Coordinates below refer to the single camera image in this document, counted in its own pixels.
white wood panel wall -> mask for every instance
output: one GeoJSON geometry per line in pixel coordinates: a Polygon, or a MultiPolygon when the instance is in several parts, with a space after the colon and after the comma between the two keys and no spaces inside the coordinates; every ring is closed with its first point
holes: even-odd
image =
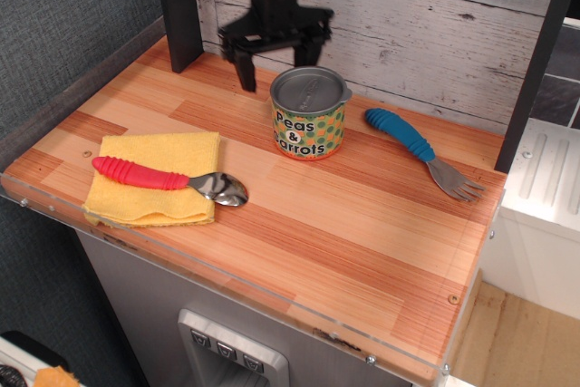
{"type": "MultiPolygon", "coordinates": [[[[375,100],[504,133],[550,0],[299,0],[330,7],[319,65],[375,100]]],[[[198,0],[204,48],[249,0],[198,0]]],[[[255,56],[282,72],[291,50],[255,56]]]]}

can lid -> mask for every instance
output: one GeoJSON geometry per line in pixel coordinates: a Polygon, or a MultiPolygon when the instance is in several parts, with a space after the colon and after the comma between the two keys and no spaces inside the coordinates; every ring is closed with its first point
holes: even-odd
{"type": "Polygon", "coordinates": [[[298,115],[327,113],[353,95],[344,79],[324,67],[296,67],[274,79],[270,87],[273,102],[298,115]]]}

wooden countertop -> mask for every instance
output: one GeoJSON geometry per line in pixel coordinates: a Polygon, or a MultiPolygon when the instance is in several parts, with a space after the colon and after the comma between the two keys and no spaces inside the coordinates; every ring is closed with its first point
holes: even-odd
{"type": "Polygon", "coordinates": [[[3,185],[74,227],[432,383],[503,189],[505,175],[493,170],[502,138],[354,96],[343,147],[325,160],[291,160],[274,144],[275,77],[258,70],[257,93],[243,92],[233,65],[207,53],[175,74],[163,39],[13,163],[3,185]],[[484,185],[483,199],[444,194],[426,165],[365,123],[364,111],[379,106],[484,185]],[[102,136],[186,131],[220,133],[219,170],[243,180],[247,205],[216,207],[206,226],[86,222],[80,206],[102,136]]]}

ice dispenser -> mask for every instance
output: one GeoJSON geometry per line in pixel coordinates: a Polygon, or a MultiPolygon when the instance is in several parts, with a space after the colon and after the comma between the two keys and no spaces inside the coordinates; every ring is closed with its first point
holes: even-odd
{"type": "Polygon", "coordinates": [[[290,386],[288,361],[278,351],[186,309],[179,333],[198,387],[290,386]]]}

gray cabinet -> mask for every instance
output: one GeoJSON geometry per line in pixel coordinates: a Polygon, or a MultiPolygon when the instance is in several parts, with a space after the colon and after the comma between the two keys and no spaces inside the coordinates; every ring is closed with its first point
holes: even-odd
{"type": "MultiPolygon", "coordinates": [[[[211,350],[201,353],[193,346],[199,343],[190,343],[187,349],[179,331],[183,329],[183,324],[179,326],[179,314],[184,310],[284,356],[291,387],[411,385],[330,343],[97,237],[79,233],[79,238],[151,387],[219,387],[227,378],[225,372],[223,377],[215,377],[222,380],[212,381],[215,386],[204,380],[209,377],[208,367],[224,370],[227,362],[216,360],[223,357],[211,350]],[[190,359],[188,353],[192,354],[192,350],[200,357],[190,359]]],[[[229,370],[233,373],[245,368],[238,364],[230,365],[229,370]]],[[[256,385],[267,385],[264,380],[260,384],[260,377],[256,379],[256,385]]],[[[227,385],[235,385],[231,380],[228,382],[227,385]]]]}

